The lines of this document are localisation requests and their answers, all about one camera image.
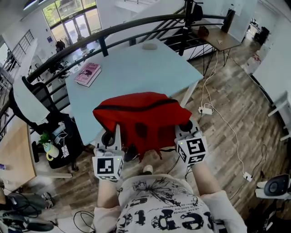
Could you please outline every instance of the red fabric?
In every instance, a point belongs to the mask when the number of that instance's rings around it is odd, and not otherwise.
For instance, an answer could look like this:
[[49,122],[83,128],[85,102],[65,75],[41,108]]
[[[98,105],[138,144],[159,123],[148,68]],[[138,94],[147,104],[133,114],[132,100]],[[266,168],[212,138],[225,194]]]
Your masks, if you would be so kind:
[[[125,111],[119,107],[131,108]],[[135,93],[105,100],[93,114],[111,133],[114,132],[116,124],[119,124],[122,142],[126,147],[134,144],[140,153],[140,160],[148,150],[154,149],[160,154],[160,148],[174,146],[175,125],[186,124],[191,116],[177,101],[154,92]]]

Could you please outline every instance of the book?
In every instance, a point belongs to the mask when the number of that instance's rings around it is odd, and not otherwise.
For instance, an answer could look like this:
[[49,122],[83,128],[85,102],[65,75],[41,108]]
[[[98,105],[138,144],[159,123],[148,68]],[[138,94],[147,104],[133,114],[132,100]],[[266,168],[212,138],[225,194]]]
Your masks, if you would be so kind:
[[101,67],[99,64],[93,62],[88,62],[84,65],[81,72],[75,78],[75,81],[84,86],[90,86],[92,79],[95,79],[101,72]]

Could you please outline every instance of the zipper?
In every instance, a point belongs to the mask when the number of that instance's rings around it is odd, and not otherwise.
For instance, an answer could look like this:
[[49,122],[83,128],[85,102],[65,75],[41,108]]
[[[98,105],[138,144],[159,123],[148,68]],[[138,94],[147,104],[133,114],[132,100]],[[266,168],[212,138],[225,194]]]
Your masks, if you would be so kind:
[[177,103],[177,100],[174,99],[165,99],[159,100],[155,103],[150,104],[149,106],[144,107],[130,107],[130,106],[120,106],[120,105],[102,105],[96,107],[94,110],[115,110],[115,111],[132,111],[132,112],[139,112],[139,111],[147,111],[155,107],[159,107],[164,104],[171,104]]

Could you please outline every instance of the electrical outlet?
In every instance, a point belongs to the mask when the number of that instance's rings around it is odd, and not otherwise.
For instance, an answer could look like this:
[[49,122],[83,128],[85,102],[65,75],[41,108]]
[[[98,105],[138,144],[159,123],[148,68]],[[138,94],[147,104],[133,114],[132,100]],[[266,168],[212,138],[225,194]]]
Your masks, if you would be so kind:
[[245,172],[245,174],[244,174],[244,178],[248,181],[248,182],[251,182],[252,181],[252,177],[251,177],[251,175],[249,174],[249,173],[247,173],[247,172]]
[[210,108],[199,107],[198,112],[201,113],[201,111],[202,111],[202,114],[212,115],[212,110]]

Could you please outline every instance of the small table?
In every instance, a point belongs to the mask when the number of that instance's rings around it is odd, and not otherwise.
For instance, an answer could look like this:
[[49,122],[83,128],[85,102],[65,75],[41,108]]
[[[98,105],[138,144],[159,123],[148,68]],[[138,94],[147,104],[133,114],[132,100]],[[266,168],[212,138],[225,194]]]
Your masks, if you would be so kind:
[[[157,50],[143,50],[154,43]],[[102,126],[93,110],[104,100],[137,92],[158,92],[172,96],[189,87],[181,106],[189,100],[203,78],[193,66],[159,40],[146,41],[110,52],[109,56],[93,56],[89,62],[101,65],[102,72],[90,87],[74,81],[78,73],[66,78],[72,114],[84,145],[93,142]]]
[[[193,30],[193,33],[201,38],[202,40],[206,41],[208,44],[212,46],[211,49],[211,56],[207,62],[206,70],[204,71],[204,57],[203,57],[203,75],[205,76],[207,69],[209,67],[209,64],[213,57],[213,52],[215,50],[217,51],[223,51],[223,61],[224,65],[226,65],[229,53],[231,51],[231,48],[239,46],[241,42],[239,42],[237,39],[235,39],[233,36],[231,36],[228,33],[223,32],[220,28],[209,28],[209,35],[208,36],[198,36],[198,30]],[[225,60],[225,53],[224,51],[229,49],[226,60]]]
[[16,116],[11,128],[0,142],[0,163],[6,165],[6,170],[0,170],[0,178],[4,181],[5,188],[7,188],[4,190],[6,195],[10,191],[17,190],[36,176],[72,177],[72,174],[69,173],[36,170],[28,125]]

